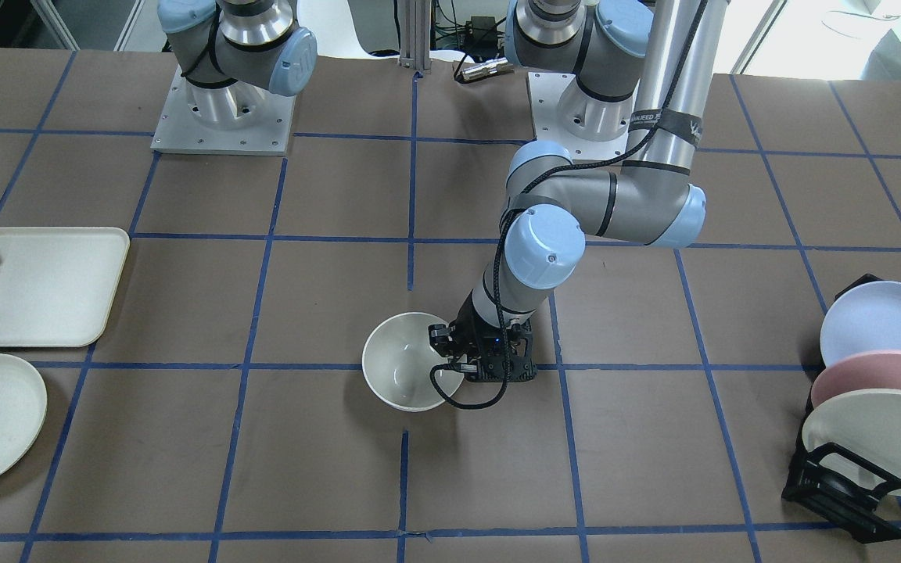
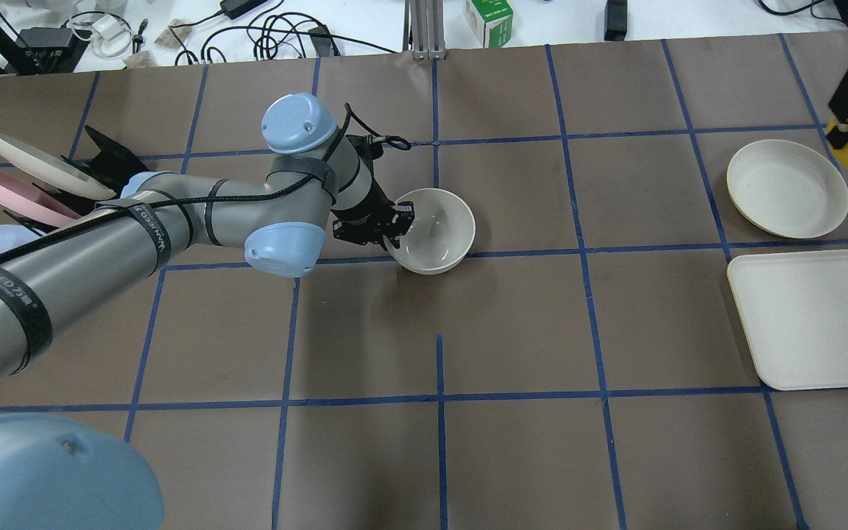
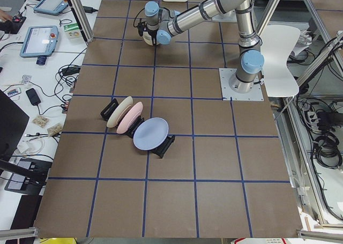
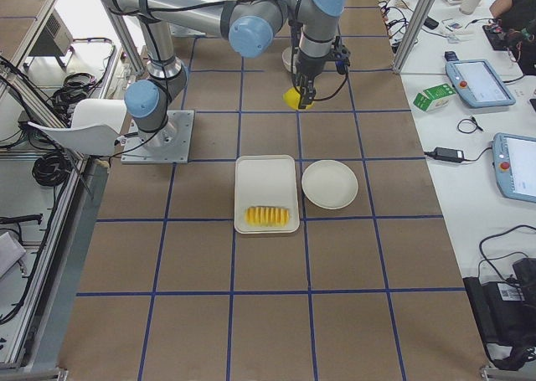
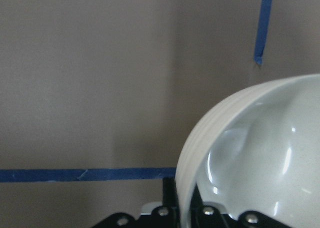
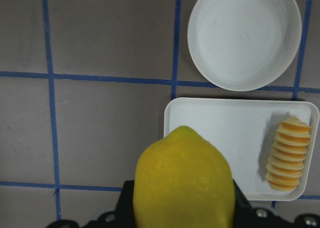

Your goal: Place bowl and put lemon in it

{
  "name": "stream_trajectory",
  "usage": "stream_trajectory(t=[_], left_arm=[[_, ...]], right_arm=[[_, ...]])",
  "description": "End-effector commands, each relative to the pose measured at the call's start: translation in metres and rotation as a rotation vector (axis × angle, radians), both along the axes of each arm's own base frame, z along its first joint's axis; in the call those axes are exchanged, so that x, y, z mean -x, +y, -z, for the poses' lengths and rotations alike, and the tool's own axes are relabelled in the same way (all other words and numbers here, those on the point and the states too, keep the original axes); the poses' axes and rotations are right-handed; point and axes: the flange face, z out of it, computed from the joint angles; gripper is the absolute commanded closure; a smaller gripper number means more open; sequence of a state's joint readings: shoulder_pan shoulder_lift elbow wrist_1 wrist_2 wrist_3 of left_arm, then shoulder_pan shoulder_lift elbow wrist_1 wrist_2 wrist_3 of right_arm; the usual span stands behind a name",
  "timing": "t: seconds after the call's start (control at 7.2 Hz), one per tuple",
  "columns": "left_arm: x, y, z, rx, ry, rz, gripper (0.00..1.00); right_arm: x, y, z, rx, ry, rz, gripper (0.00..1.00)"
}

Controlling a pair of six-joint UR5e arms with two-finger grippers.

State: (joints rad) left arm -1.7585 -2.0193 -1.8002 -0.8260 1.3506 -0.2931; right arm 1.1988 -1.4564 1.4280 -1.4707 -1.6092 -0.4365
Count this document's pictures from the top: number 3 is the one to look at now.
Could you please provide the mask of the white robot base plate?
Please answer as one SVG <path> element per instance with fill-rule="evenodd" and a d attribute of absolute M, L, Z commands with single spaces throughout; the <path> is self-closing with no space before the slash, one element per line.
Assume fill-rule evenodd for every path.
<path fill-rule="evenodd" d="M 243 83 L 236 78 L 236 68 L 219 68 L 222 99 L 224 101 L 264 101 L 258 78 Z"/>

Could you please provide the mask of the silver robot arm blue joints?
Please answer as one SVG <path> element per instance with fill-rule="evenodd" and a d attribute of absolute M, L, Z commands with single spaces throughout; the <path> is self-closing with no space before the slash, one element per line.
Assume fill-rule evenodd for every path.
<path fill-rule="evenodd" d="M 254 26 L 252 9 L 253 0 L 204 0 L 183 12 L 162 8 L 153 1 L 147 2 L 143 10 L 144 21 L 158 23 L 157 35 L 152 37 L 154 46 L 167 45 L 172 37 L 204 21 L 210 21 L 219 14 L 234 11 L 240 48 L 236 78 L 243 83 L 250 83 L 256 79 L 264 65 L 264 57 L 260 52 L 261 39 Z"/>

